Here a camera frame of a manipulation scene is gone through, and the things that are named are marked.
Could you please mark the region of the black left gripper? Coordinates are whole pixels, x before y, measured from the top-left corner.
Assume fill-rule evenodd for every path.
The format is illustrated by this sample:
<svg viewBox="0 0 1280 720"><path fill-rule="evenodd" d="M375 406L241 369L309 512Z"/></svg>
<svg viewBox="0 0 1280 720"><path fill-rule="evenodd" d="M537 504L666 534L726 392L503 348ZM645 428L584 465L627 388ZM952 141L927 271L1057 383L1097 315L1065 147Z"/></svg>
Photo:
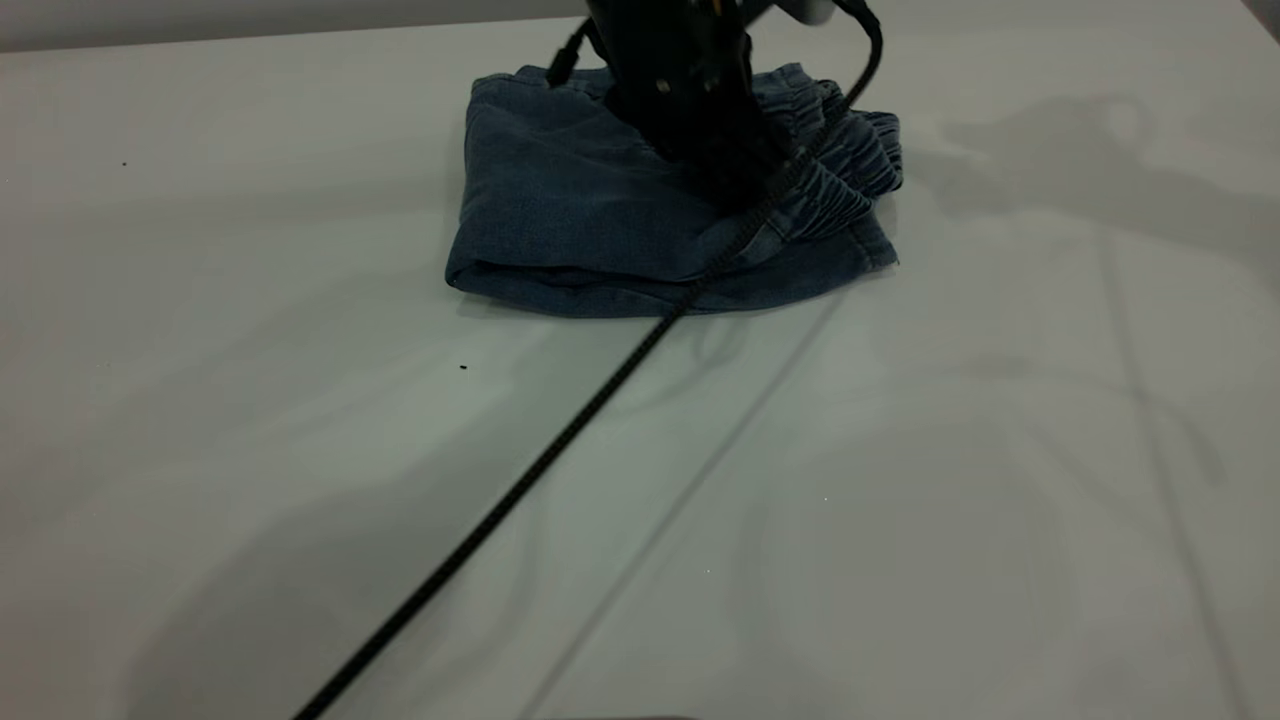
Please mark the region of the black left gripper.
<svg viewBox="0 0 1280 720"><path fill-rule="evenodd" d="M589 1L588 37L613 85L605 105L680 164L722 211L764 199L794 164L753 94L748 32L768 1Z"/></svg>

